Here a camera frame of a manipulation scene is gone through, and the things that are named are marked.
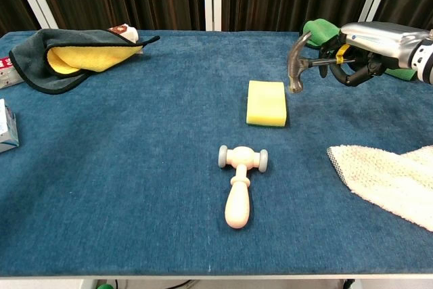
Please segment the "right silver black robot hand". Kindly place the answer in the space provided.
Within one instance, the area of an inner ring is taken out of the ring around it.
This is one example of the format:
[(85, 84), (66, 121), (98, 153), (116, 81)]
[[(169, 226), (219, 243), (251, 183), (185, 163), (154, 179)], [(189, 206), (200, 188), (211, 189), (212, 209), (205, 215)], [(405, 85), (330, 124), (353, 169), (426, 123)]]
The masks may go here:
[(330, 64), (335, 78), (348, 87), (368, 81), (387, 69), (412, 69), (417, 79), (432, 83), (432, 31), (390, 22), (355, 22), (345, 24), (338, 34), (319, 48), (320, 58), (335, 59), (345, 45), (342, 56), (354, 60), (355, 71), (348, 75), (340, 63)]

